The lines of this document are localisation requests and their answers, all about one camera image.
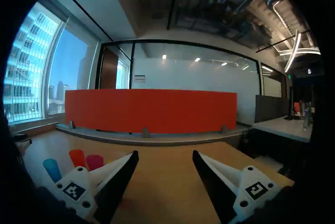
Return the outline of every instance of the white desk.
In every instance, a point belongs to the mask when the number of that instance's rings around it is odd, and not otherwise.
[[[304,130],[303,120],[285,120],[284,118],[285,117],[281,117],[255,123],[252,128],[308,143],[312,133],[312,125]]]

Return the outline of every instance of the ceiling light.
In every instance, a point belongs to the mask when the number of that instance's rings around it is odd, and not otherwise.
[[[287,65],[285,66],[285,73],[289,70],[289,68],[290,68],[290,66],[293,62],[293,59],[296,56],[296,51],[298,50],[298,47],[299,47],[300,38],[301,38],[301,34],[298,33],[298,31],[296,31],[296,37],[294,39],[293,51],[292,51],[292,54],[289,58],[289,61],[287,62]]]
[[[284,55],[290,55],[291,52],[285,52],[285,53],[281,53],[279,54],[280,56],[284,56]],[[298,51],[296,54],[318,54],[321,55],[321,53],[319,51]]]
[[[262,66],[262,68],[263,68],[263,69],[266,69],[266,70],[268,70],[268,71],[270,71],[270,72],[273,72],[273,70],[271,70],[271,69],[269,69],[269,68],[267,68],[267,67],[265,67],[265,66]]]
[[[318,50],[319,50],[318,47],[312,47],[312,48],[298,48],[298,50],[301,50],[301,49],[305,49],[305,50],[315,50],[315,51],[318,51]],[[280,50],[279,53],[281,53],[281,52],[288,52],[288,51],[292,51],[292,49]]]

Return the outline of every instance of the sky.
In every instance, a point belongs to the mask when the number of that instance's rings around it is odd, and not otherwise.
[[[85,58],[87,44],[75,35],[64,29],[52,62],[50,71],[49,86],[53,85],[54,96],[57,93],[57,85],[62,81],[65,85],[70,85],[71,90],[77,88],[79,64]]]

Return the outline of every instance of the red cup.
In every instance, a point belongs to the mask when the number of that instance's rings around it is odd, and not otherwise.
[[[69,151],[69,155],[70,155],[72,163],[75,167],[77,167],[77,166],[86,167],[85,155],[84,155],[84,152],[82,150],[80,150],[80,149],[71,150],[71,151]]]
[[[86,157],[86,163],[90,171],[103,166],[103,158],[100,155],[92,154]]]

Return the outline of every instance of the gray panel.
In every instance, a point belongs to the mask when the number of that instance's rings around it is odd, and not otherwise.
[[[289,99],[256,95],[255,123],[287,115]]]

